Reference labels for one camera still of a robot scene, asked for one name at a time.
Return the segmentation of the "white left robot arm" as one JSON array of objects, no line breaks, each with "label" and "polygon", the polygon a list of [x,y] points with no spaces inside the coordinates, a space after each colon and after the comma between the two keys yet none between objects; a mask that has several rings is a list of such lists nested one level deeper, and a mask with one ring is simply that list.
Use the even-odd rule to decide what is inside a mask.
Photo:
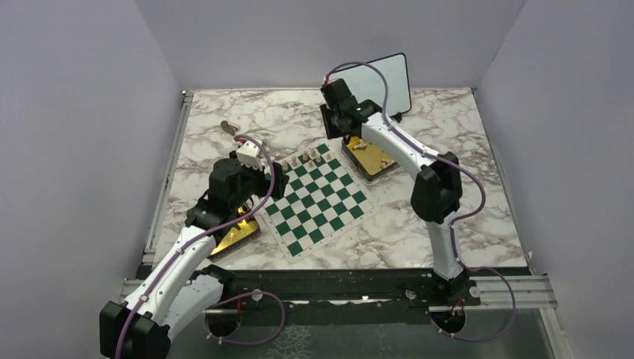
[{"label": "white left robot arm", "polygon": [[239,208],[252,196],[265,203],[284,195],[289,176],[269,162],[267,174],[237,158],[213,165],[209,187],[191,209],[173,247],[146,280],[120,302],[108,302],[99,314],[99,346],[107,358],[165,358],[172,342],[213,304],[226,307],[235,297],[229,272],[196,268],[245,217]]}]

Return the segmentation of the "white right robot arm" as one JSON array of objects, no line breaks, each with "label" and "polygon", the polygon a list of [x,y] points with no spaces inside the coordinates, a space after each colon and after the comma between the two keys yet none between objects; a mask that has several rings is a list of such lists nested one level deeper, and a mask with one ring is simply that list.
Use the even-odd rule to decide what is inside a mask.
[{"label": "white right robot arm", "polygon": [[378,146],[414,181],[410,205],[427,225],[433,254],[431,294],[450,304],[468,290],[470,276],[461,263],[454,220],[463,194],[458,157],[440,154],[407,134],[374,101],[358,102],[344,79],[321,87],[328,138],[356,136]]}]

